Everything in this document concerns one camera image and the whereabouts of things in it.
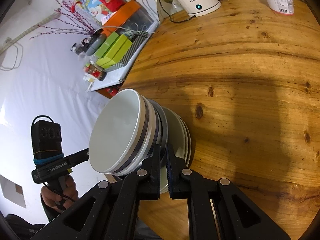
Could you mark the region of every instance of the blue strap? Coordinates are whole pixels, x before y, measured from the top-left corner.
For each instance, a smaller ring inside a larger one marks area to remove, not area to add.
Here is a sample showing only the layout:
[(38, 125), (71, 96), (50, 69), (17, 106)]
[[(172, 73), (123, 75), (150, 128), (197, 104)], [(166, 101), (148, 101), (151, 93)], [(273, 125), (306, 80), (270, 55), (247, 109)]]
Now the blue strap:
[(40, 159), (40, 160), (33, 159), (33, 161), (34, 161), (35, 165), (43, 165), (43, 164), (58, 160), (58, 159), (63, 158), (63, 157), (64, 157), (64, 154), (61, 153), (59, 155), (56, 155), (56, 156), (53, 156), (53, 157), (49, 157), (49, 158), (46, 158), (46, 159)]

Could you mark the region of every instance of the silver bolt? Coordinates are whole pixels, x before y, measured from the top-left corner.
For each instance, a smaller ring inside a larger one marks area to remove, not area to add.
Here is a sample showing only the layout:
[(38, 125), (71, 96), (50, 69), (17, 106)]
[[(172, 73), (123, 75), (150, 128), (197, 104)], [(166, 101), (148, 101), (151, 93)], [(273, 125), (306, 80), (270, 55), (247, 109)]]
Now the silver bolt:
[(191, 173), (192, 173), (192, 170), (190, 170), (190, 169), (183, 169), (182, 170), (183, 175), (190, 175)]
[(224, 186), (228, 186), (230, 184), (230, 180), (228, 180), (227, 178), (222, 178), (220, 179), (220, 183)]
[(145, 176), (147, 174), (146, 170), (138, 170), (137, 171), (138, 176)]
[(106, 188), (108, 187), (109, 183), (106, 180), (100, 181), (98, 184), (99, 188)]

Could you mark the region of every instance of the orange lid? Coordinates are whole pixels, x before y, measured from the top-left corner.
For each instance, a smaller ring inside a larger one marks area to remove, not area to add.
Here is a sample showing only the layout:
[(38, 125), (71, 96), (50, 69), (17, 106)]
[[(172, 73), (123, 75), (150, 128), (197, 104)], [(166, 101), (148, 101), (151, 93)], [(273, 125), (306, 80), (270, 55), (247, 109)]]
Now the orange lid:
[[(134, 1), (130, 0), (124, 6), (122, 6), (103, 26), (121, 26), (127, 19), (129, 19), (137, 10), (139, 10), (140, 5)], [(117, 28), (109, 27), (103, 28), (102, 33), (107, 37), (113, 33)]]

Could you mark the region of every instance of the stack of plates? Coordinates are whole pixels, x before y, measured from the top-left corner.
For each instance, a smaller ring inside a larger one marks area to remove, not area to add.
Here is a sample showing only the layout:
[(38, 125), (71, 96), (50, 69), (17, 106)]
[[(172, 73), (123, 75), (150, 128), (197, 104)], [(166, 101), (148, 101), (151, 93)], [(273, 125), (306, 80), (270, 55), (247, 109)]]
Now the stack of plates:
[(89, 142), (91, 166), (100, 173), (127, 175), (161, 145), (161, 193), (168, 190), (164, 153), (167, 143), (188, 166), (191, 140), (183, 120), (173, 111), (132, 89), (115, 95), (99, 115)]

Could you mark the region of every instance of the human hand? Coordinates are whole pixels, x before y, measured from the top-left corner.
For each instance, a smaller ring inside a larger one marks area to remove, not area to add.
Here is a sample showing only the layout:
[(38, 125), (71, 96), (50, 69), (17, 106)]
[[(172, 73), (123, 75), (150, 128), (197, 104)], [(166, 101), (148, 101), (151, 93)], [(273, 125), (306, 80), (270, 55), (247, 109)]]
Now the human hand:
[[(73, 178), (68, 174), (66, 175), (66, 189), (63, 191), (63, 195), (66, 195), (68, 197), (71, 197), (74, 201), (77, 201), (79, 199), (79, 193), (76, 190), (76, 183), (74, 182)], [(44, 203), (48, 206), (53, 208), (54, 210), (58, 212), (62, 212), (59, 208), (57, 208), (57, 205), (55, 201), (61, 201), (62, 197), (53, 193), (51, 190), (49, 190), (47, 187), (43, 186), (41, 188), (41, 195)], [(67, 209), (70, 206), (72, 206), (73, 202), (69, 199), (65, 201), (63, 206)]]

